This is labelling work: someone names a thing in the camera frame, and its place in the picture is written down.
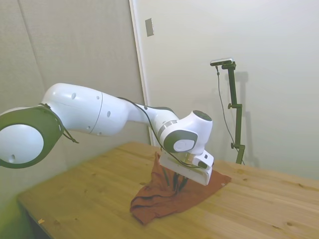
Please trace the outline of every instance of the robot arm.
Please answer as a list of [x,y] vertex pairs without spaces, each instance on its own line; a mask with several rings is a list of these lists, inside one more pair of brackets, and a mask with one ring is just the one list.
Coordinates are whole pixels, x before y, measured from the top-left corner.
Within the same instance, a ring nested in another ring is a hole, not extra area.
[[160,164],[207,185],[213,156],[204,147],[212,119],[192,111],[179,119],[166,107],[138,105],[81,86],[56,84],[41,106],[14,108],[0,115],[0,166],[25,168],[42,159],[68,130],[97,136],[120,132],[127,121],[150,126],[163,147]]

